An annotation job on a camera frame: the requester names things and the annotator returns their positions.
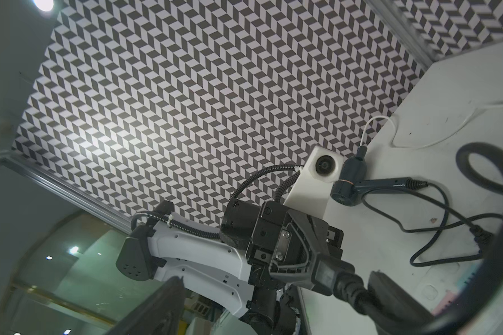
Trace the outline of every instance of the checkered pattern backdrop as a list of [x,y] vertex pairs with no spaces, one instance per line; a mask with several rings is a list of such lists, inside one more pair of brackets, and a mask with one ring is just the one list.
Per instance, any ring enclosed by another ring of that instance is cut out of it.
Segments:
[[359,0],[65,2],[14,149],[127,215],[218,225],[250,173],[353,153],[423,74]]
[[503,39],[503,0],[394,0],[438,57]]

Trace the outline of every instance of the white cable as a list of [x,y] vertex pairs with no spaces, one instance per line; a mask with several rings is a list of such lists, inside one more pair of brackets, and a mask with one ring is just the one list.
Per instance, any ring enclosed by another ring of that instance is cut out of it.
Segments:
[[442,139],[439,139],[437,141],[434,141],[432,143],[425,144],[425,145],[422,145],[422,146],[396,146],[395,144],[393,144],[393,140],[395,139],[395,136],[397,135],[397,125],[395,124],[395,122],[393,122],[393,120],[389,116],[377,115],[377,116],[371,117],[369,119],[369,121],[367,121],[367,123],[365,124],[365,126],[363,127],[362,140],[359,142],[359,145],[360,146],[363,145],[363,142],[364,142],[364,139],[365,139],[365,135],[367,135],[367,128],[369,128],[369,125],[371,124],[371,122],[373,122],[376,119],[386,119],[389,122],[391,122],[391,124],[393,126],[393,136],[391,137],[391,141],[389,141],[389,147],[390,148],[396,148],[396,149],[414,149],[414,150],[417,150],[417,149],[428,148],[430,146],[433,146],[435,144],[443,142],[446,139],[448,139],[449,137],[455,135],[462,128],[464,128],[464,126],[466,126],[466,124],[470,123],[476,117],[482,115],[485,111],[488,111],[489,109],[501,109],[501,108],[503,108],[503,102],[496,102],[496,103],[493,103],[493,104],[486,104],[486,105],[483,105],[483,106],[480,106],[480,107],[476,107],[466,117],[466,119],[464,119],[464,121],[462,122],[462,124],[460,124],[460,126],[458,128],[456,128],[456,130],[453,131],[450,135],[447,135],[446,137],[443,137]]

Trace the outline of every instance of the robotic arm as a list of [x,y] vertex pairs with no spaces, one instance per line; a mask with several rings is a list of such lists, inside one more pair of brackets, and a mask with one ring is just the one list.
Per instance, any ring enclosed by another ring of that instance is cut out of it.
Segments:
[[[465,145],[457,154],[457,165],[468,179],[503,194],[503,185],[472,169],[470,153],[487,157],[503,174],[503,151],[475,143]],[[135,280],[182,277],[185,287],[220,303],[258,334],[295,331],[295,313],[276,297],[276,291],[287,284],[333,294],[372,318],[381,334],[456,332],[503,282],[503,227],[485,252],[475,278],[455,304],[436,317],[383,273],[371,273],[365,288],[354,267],[341,260],[343,232],[322,220],[326,203],[332,197],[354,205],[358,192],[409,192],[414,185],[409,179],[404,179],[404,185],[398,180],[361,183],[365,172],[362,155],[359,158],[345,161],[334,152],[315,147],[284,204],[268,201],[259,207],[233,197],[220,229],[188,221],[174,213],[172,203],[164,201],[154,212],[133,217],[133,232],[116,265]],[[446,205],[442,207],[472,225]],[[136,227],[141,216],[150,219]]]

